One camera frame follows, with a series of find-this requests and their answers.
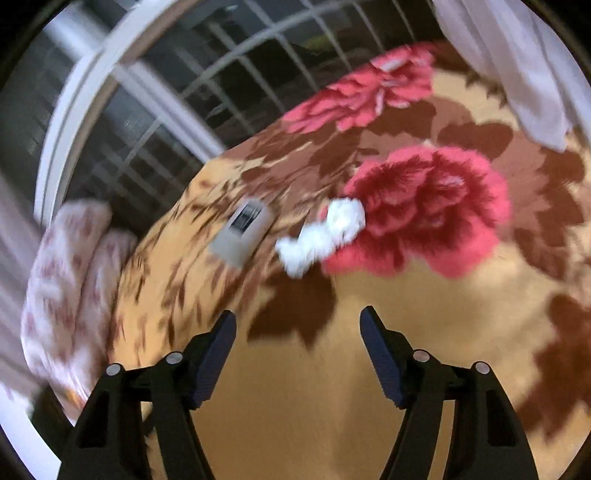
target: tan blanket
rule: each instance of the tan blanket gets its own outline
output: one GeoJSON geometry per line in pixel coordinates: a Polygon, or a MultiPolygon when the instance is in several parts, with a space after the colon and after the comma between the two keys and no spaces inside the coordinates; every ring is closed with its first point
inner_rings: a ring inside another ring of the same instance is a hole
{"type": "MultiPolygon", "coordinates": [[[[531,142],[502,104],[441,62],[432,97],[386,108],[365,129],[289,135],[271,125],[207,163],[152,227],[119,286],[111,360],[151,365],[209,330],[222,309],[236,313],[238,337],[213,398],[193,414],[217,478],[379,478],[402,413],[383,396],[359,335],[367,304],[442,362],[489,362],[527,428],[540,478],[564,471],[591,429],[591,157],[574,139],[563,154],[531,142]],[[425,140],[479,150],[507,179],[514,217],[492,258],[460,280],[422,262],[392,278],[282,273],[275,240],[297,234],[364,156],[425,140]],[[246,194],[273,202],[280,218],[236,272],[207,244],[246,194]]],[[[154,436],[150,446],[163,479],[154,436]]],[[[441,478],[446,448],[440,442],[432,478],[441,478]]]]}

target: pink flower pattern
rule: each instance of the pink flower pattern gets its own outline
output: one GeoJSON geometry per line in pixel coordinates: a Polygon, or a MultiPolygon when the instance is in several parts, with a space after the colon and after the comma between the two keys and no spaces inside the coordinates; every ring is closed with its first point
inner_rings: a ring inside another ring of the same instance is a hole
{"type": "Polygon", "coordinates": [[[336,121],[341,132],[366,127],[386,106],[407,108],[431,95],[433,45],[404,45],[374,58],[283,116],[288,132],[310,133],[336,121]]]}
{"type": "Polygon", "coordinates": [[[492,252],[495,226],[511,214],[505,179],[478,152],[457,147],[368,159],[343,195],[363,203],[366,228],[323,263],[327,273],[388,275],[422,257],[441,275],[460,277],[492,252]]]}

